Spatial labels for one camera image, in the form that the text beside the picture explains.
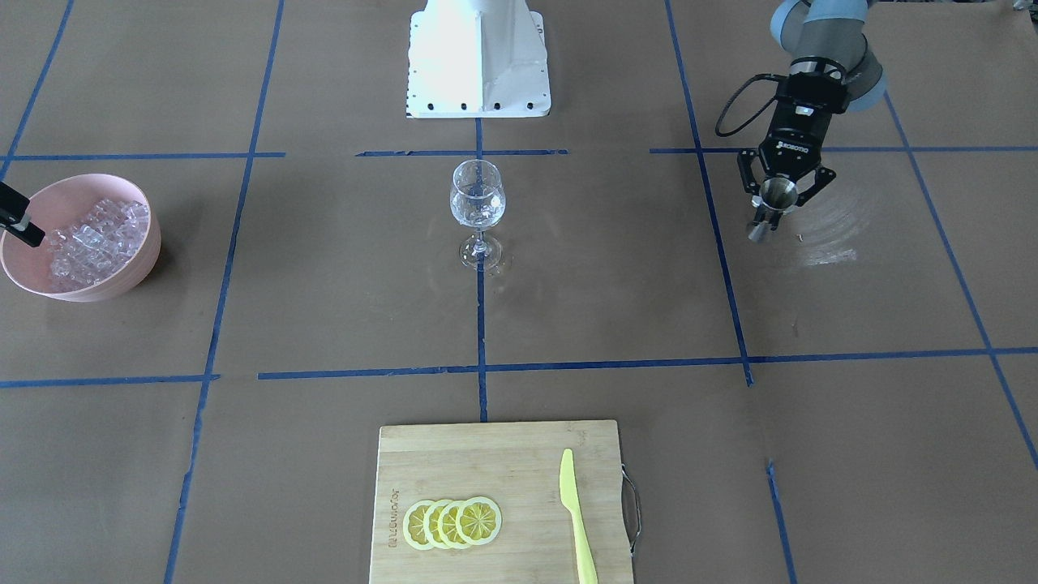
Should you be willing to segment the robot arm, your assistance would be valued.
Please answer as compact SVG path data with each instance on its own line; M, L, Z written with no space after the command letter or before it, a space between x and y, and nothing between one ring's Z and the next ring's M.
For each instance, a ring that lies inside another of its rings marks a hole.
M752 225L776 229L834 182L821 152L835 115L868 110L887 89L886 71L864 35L871 1L785 1L770 21L791 55L774 76L775 104L764 140L741 149L738 167L755 207Z

